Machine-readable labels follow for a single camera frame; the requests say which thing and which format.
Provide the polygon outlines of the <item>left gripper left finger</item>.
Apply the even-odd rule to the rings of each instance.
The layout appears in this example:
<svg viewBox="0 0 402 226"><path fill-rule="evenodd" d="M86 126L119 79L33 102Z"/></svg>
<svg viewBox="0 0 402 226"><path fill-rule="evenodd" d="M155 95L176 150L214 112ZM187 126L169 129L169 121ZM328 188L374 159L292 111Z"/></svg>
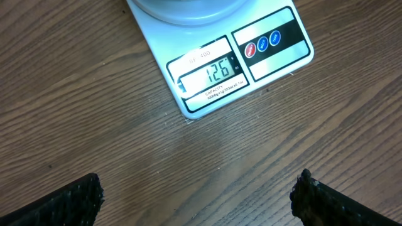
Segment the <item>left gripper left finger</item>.
<svg viewBox="0 0 402 226"><path fill-rule="evenodd" d="M93 226L104 202L97 174L89 173L1 217L3 226Z"/></svg>

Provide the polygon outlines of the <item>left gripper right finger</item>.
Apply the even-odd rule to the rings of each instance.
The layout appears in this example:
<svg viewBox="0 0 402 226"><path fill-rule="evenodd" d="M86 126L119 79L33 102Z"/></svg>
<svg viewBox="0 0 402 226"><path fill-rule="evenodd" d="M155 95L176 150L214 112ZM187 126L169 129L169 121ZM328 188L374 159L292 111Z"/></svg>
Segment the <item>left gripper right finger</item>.
<svg viewBox="0 0 402 226"><path fill-rule="evenodd" d="M292 215L305 226L401 226L312 178L304 169L290 193Z"/></svg>

